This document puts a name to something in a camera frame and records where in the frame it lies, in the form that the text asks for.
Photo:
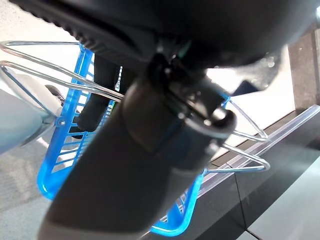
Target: wire basket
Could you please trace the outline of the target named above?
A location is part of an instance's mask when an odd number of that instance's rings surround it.
[[[74,72],[71,72],[61,66],[47,62],[43,59],[28,55],[21,51],[18,51],[11,46],[30,46],[30,45],[79,45],[80,52],[76,62]],[[118,82],[115,85],[115,90],[111,90],[100,86],[92,81],[94,77],[93,63],[94,54],[84,48],[77,42],[26,42],[26,41],[4,41],[0,42],[0,49],[6,53],[15,55],[17,57],[27,59],[31,62],[40,64],[52,70],[56,70],[69,77],[72,77],[71,83],[65,82],[50,75],[46,75],[34,69],[27,68],[10,61],[0,61],[0,69],[10,77],[10,73],[7,68],[14,68],[23,71],[27,74],[43,78],[56,84],[68,87],[67,93],[61,114],[59,116],[53,115],[52,112],[47,111],[52,117],[55,117],[55,130],[51,138],[47,153],[43,160],[43,163],[39,169],[37,177],[37,185],[41,193],[48,199],[53,199],[67,176],[77,163],[77,160],[82,156],[86,147],[90,144],[95,134],[101,126],[108,120],[112,109],[116,102],[120,102],[123,95],[117,92],[121,84],[121,68],[119,73]],[[10,77],[15,83],[19,83],[18,79]],[[22,88],[29,96],[37,100],[31,92]],[[107,97],[110,100],[109,105],[104,113],[104,116],[99,123],[97,129],[94,132],[71,132],[72,127],[76,127],[75,118],[79,116],[79,112],[85,106],[90,94],[98,94]],[[260,136],[249,135],[244,132],[235,131],[233,134],[246,138],[248,140],[263,142],[266,141],[268,136],[263,130],[261,130],[230,98],[226,98],[222,107],[225,108],[227,103],[231,103],[234,107],[252,124],[257,130]],[[74,136],[82,136],[81,139],[76,139]],[[176,203],[162,217],[157,223],[155,223],[150,231],[156,234],[160,234],[167,237],[174,237],[183,233],[190,224],[193,211],[196,205],[198,192],[203,181],[204,175],[207,173],[226,173],[226,172],[256,172],[264,171],[270,168],[268,162],[264,159],[240,150],[236,147],[224,144],[223,148],[228,151],[235,152],[239,155],[247,157],[249,160],[259,163],[258,166],[241,167],[241,168],[224,168],[224,169],[208,169],[204,170],[200,174],[193,184],[177,199]]]

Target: blue plastic basket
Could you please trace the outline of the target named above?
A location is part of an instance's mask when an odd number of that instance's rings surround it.
[[[94,54],[81,46],[74,72],[87,79],[93,79],[93,63]],[[116,90],[119,90],[120,78],[121,73],[115,86]],[[82,84],[76,79],[72,79],[72,83]],[[55,197],[77,160],[90,144],[99,128],[108,119],[114,107],[115,102],[111,100],[96,131],[69,133],[71,127],[77,126],[76,123],[73,123],[73,119],[79,115],[78,112],[85,106],[89,97],[89,92],[69,89],[61,116],[56,120],[56,128],[37,177],[38,188],[48,199],[52,200]],[[82,139],[75,139],[72,137],[75,135],[83,135],[83,137]],[[167,215],[151,227],[151,232],[173,237],[187,229],[195,208],[203,176],[204,173],[196,178],[191,187],[185,191],[168,211]]]

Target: chrome wire frame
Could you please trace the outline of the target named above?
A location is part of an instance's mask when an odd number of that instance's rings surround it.
[[[216,148],[215,144],[210,145],[209,148],[213,148],[214,150]],[[264,160],[263,158],[253,155],[251,153],[248,153],[246,151],[243,151],[237,147],[230,146],[228,144],[223,144],[222,148],[233,152],[235,154],[241,155],[248,160],[251,160],[253,162],[258,163],[258,166],[245,166],[245,167],[236,167],[236,168],[218,168],[218,169],[208,169],[206,172],[208,174],[216,174],[216,173],[250,173],[250,172],[261,172],[261,171],[267,171],[270,169],[270,164]]]
[[[40,64],[40,65],[47,67],[49,69],[56,70],[60,73],[67,75],[68,77],[71,77],[73,79],[78,80],[79,82],[81,82],[85,85],[79,85],[79,84],[66,82],[66,81],[60,80],[58,78],[44,74],[42,72],[39,72],[37,70],[31,69],[28,67],[24,67],[22,65],[19,65],[14,62],[10,62],[10,61],[0,61],[0,65],[20,70],[20,71],[25,72],[27,74],[31,74],[31,75],[37,76],[39,78],[43,78],[45,80],[48,80],[48,81],[56,83],[56,84],[60,84],[60,85],[67,87],[67,88],[87,91],[90,93],[101,95],[101,96],[107,97],[111,100],[114,100],[115,102],[120,102],[121,99],[124,97],[121,93],[110,90],[110,89],[103,87],[99,84],[96,84],[94,81],[90,81],[90,80],[86,79],[85,77],[80,76],[79,74],[76,74],[72,71],[65,69],[64,67],[61,67],[59,65],[53,64],[51,62],[45,61],[43,59],[37,58],[35,56],[31,56],[29,54],[26,54],[24,52],[21,52],[21,51],[18,51],[16,49],[11,48],[11,46],[28,46],[28,45],[29,46],[32,46],[32,45],[51,45],[51,46],[52,45],[80,45],[78,42],[2,41],[2,42],[0,42],[0,50],[6,52],[8,54],[17,56],[19,58],[29,60],[33,63]]]
[[[84,85],[80,85],[80,84],[75,84],[75,83],[63,81],[63,80],[58,79],[56,77],[49,76],[49,75],[44,74],[42,72],[39,72],[37,70],[19,65],[17,63],[11,62],[11,61],[5,61],[5,60],[0,61],[0,69],[9,78],[11,78],[19,87],[21,87],[21,89],[23,91],[25,91],[26,94],[28,94],[33,100],[35,100],[35,102],[37,104],[39,104],[46,112],[48,112],[48,114],[50,116],[54,116],[54,114],[49,109],[47,109],[46,106],[44,106],[34,95],[32,95],[32,93],[29,92],[28,89],[26,89],[22,84],[20,84],[19,81],[17,79],[15,79],[8,72],[6,67],[17,69],[17,70],[22,71],[24,73],[45,79],[47,81],[59,84],[61,86],[64,86],[64,87],[67,87],[70,89],[76,89],[76,90],[81,90],[81,91],[86,91],[86,92],[90,92],[93,94],[97,94],[97,95],[109,98],[111,100],[114,100],[115,102],[120,102],[121,99],[124,97],[121,93],[114,91],[114,90],[110,90],[110,89],[103,87],[99,84],[96,84],[95,82],[88,80],[85,77],[82,77],[79,74],[76,74],[72,71],[69,71],[69,70],[65,69],[64,67],[61,67],[59,65],[53,64],[51,62],[45,61],[43,59],[37,58],[35,56],[31,56],[29,54],[26,54],[26,53],[23,53],[21,51],[18,51],[16,49],[11,48],[11,46],[34,46],[34,45],[45,45],[45,46],[71,45],[71,46],[74,46],[74,45],[80,45],[80,44],[78,42],[64,42],[64,41],[58,41],[58,42],[54,42],[54,41],[2,41],[2,42],[0,42],[0,50],[6,52],[8,54],[14,55],[16,57],[26,59],[26,60],[31,61],[33,63],[40,64],[40,65],[47,67],[49,69],[56,70],[60,73],[67,75],[68,77],[76,79],[79,82],[84,84]],[[236,130],[233,132],[233,134],[236,136],[239,136],[239,137],[246,138],[248,140],[265,142],[268,139],[268,135],[262,129],[260,129],[257,126],[257,124],[239,106],[237,106],[232,100],[229,100],[229,102],[254,127],[254,129],[258,132],[259,136],[250,135],[250,134],[247,134],[244,132],[239,132]],[[239,168],[208,169],[207,170],[208,174],[209,173],[232,173],[232,172],[257,172],[257,171],[265,171],[270,168],[270,164],[267,161],[265,161],[264,159],[262,159],[256,155],[247,153],[243,150],[240,150],[236,147],[233,147],[233,146],[230,146],[227,144],[223,144],[222,147],[228,151],[231,151],[231,152],[234,152],[234,153],[239,154],[241,156],[244,156],[251,161],[259,163],[260,165],[259,166],[249,166],[249,167],[239,167]],[[212,150],[214,150],[214,151],[217,150],[217,146],[214,143],[211,144],[209,146],[209,148],[212,148]]]
[[[234,135],[257,142],[265,142],[268,140],[268,135],[265,133],[265,131],[259,128],[258,125],[237,104],[235,104],[231,99],[229,100],[229,103],[234,106],[234,108],[253,126],[253,128],[259,134],[259,136],[255,136],[234,130]]]

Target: gray floor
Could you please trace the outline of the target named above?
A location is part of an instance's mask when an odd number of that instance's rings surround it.
[[[320,239],[320,158],[249,228],[261,240]],[[238,240],[253,240],[245,232]]]
[[[37,174],[53,131],[0,155],[0,240],[35,240],[50,201],[37,188]]]

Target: white wall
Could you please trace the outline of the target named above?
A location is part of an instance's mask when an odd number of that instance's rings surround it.
[[[212,79],[217,76],[217,74],[215,74],[215,69],[209,69],[207,75]],[[230,82],[231,85],[232,75],[227,75],[225,77],[225,81],[227,83]],[[285,47],[283,49],[282,64],[279,69],[279,73],[266,90],[235,96],[232,100],[262,129],[267,128],[295,110],[288,48]],[[227,108],[233,110],[237,115],[236,129],[238,131],[248,134],[257,133],[255,129],[241,115],[239,115],[232,106],[230,106],[230,104],[228,104]],[[237,146],[244,141],[244,138],[232,135],[227,140],[227,143],[232,146]],[[214,157],[216,158],[225,152],[226,151],[222,149]]]
[[[62,28],[36,18],[30,13],[21,10],[8,0],[0,0],[0,41],[65,41],[76,42],[68,32]],[[43,58],[49,62],[61,65],[69,70],[74,66],[79,53],[78,46],[19,46],[16,47],[30,55]],[[46,74],[54,75],[54,71],[48,70],[38,64],[21,60],[15,56],[0,51],[0,60],[12,61]],[[63,80],[70,80],[63,74],[55,74]],[[60,87],[64,94],[68,89]]]

